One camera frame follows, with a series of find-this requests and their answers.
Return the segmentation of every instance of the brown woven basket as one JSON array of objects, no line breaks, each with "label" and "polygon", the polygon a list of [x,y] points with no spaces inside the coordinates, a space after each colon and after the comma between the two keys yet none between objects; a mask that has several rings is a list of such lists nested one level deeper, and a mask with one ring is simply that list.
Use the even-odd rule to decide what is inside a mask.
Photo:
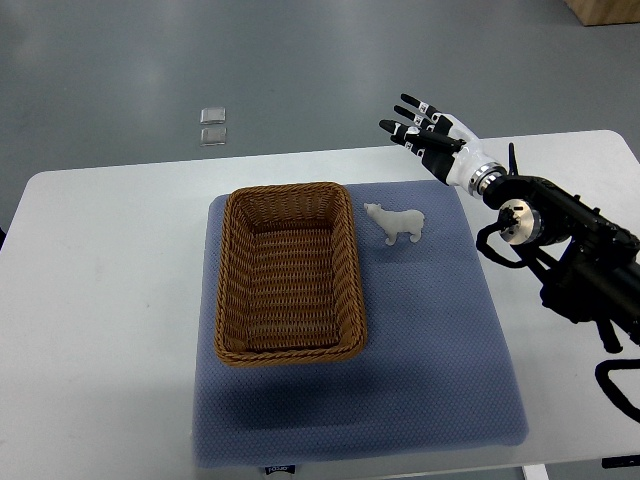
[{"label": "brown woven basket", "polygon": [[346,360],[366,341],[349,192],[250,187],[227,199],[215,351],[232,366]]}]

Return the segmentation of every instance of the blue cloth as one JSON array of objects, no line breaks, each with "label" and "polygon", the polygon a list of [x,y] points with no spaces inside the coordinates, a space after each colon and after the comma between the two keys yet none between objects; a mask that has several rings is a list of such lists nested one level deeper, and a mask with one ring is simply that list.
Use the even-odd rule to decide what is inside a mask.
[{"label": "blue cloth", "polygon": [[[368,342],[338,363],[234,368],[213,349],[226,197],[210,207],[193,447],[203,468],[517,445],[528,427],[509,351],[456,192],[436,181],[347,186]],[[392,247],[363,203],[425,214]]]}]

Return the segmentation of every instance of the mat label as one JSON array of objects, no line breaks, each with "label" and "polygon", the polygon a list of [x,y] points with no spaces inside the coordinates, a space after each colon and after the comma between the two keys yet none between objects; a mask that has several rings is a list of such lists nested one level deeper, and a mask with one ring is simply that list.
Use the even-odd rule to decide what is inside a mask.
[{"label": "mat label", "polygon": [[287,472],[287,473],[294,474],[296,473],[296,466],[295,465],[278,465],[273,467],[264,467],[264,473],[266,473],[267,475],[271,475],[272,473],[275,473],[275,472]]}]

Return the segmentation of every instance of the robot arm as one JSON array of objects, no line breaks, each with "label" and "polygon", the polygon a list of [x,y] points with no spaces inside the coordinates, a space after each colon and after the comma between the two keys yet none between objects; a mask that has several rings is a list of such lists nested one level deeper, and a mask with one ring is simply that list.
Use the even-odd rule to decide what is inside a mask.
[{"label": "robot arm", "polygon": [[[598,208],[582,203],[578,195],[547,179],[519,175],[513,144],[507,173],[454,116],[409,95],[401,98],[420,114],[396,105],[395,112],[414,126],[382,120],[380,126],[392,134],[391,141],[420,157],[441,182],[460,186],[498,210],[498,220],[478,232],[478,250],[505,267],[528,267],[542,283],[542,305],[573,323],[595,321],[607,352],[622,351],[614,323],[640,345],[638,238],[601,216]],[[496,232],[519,261],[507,260],[489,246],[488,238]],[[560,259],[540,248],[567,238],[571,240]],[[608,377],[612,370],[638,368],[640,360],[605,360],[596,368],[596,379],[611,402],[640,423],[640,409]]]},{"label": "robot arm", "polygon": [[482,180],[491,174],[506,174],[502,165],[486,155],[480,139],[453,115],[439,112],[433,105],[407,94],[401,98],[418,109],[411,113],[396,105],[394,111],[410,119],[413,126],[382,120],[380,126],[391,133],[391,141],[404,146],[422,159],[422,164],[443,183],[460,186],[480,197]]}]

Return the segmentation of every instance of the white toy polar bear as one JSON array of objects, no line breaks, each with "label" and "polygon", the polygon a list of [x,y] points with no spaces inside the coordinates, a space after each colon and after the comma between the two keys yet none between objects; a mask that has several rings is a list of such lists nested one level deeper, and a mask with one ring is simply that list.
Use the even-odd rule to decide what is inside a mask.
[{"label": "white toy polar bear", "polygon": [[416,243],[422,236],[424,227],[424,215],[419,210],[405,210],[404,212],[390,212],[383,210],[379,203],[365,203],[364,209],[373,220],[380,225],[387,234],[384,243],[393,245],[396,243],[398,233],[409,232],[409,239]]}]

